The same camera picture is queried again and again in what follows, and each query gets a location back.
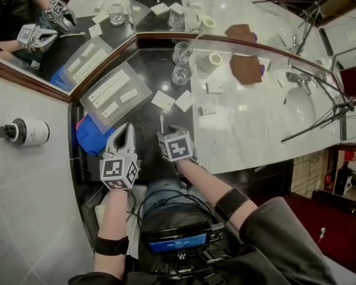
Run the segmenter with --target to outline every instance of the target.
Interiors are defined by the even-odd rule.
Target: clear glass
[[[113,26],[121,26],[125,22],[124,10],[121,5],[112,5],[107,12]]]
[[[189,64],[177,64],[171,73],[171,81],[177,86],[185,85],[192,76],[192,68]]]
[[[186,64],[189,62],[189,58],[192,54],[192,48],[190,48],[184,55],[182,53],[187,49],[189,44],[187,42],[179,42],[174,47],[174,53],[171,59],[175,64]]]
[[[167,25],[170,27],[170,31],[185,31],[185,16],[184,12],[182,15],[170,10],[169,20]]]

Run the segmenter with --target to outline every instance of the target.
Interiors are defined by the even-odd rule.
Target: gray sleeve
[[[257,247],[292,284],[336,284],[322,252],[281,197],[248,216],[240,239]]]

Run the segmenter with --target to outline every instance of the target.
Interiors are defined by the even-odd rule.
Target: black wristband
[[[103,239],[102,237],[97,237],[95,243],[95,252],[97,254],[108,256],[126,254],[128,245],[129,239],[127,236],[119,240],[107,240]]]
[[[240,208],[249,198],[238,189],[233,188],[218,200],[215,212],[224,220],[228,221],[232,214]]]

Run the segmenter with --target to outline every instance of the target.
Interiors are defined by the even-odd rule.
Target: sleeve
[[[88,273],[76,275],[69,280],[69,285],[121,285],[118,278],[108,273]]]
[[[290,283],[336,284],[322,252],[283,198],[273,198],[251,213],[239,234]]]

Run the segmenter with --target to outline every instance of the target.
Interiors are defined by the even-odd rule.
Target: bottle
[[[11,124],[0,127],[0,138],[23,147],[42,145],[49,140],[50,129],[46,122],[16,118]]]

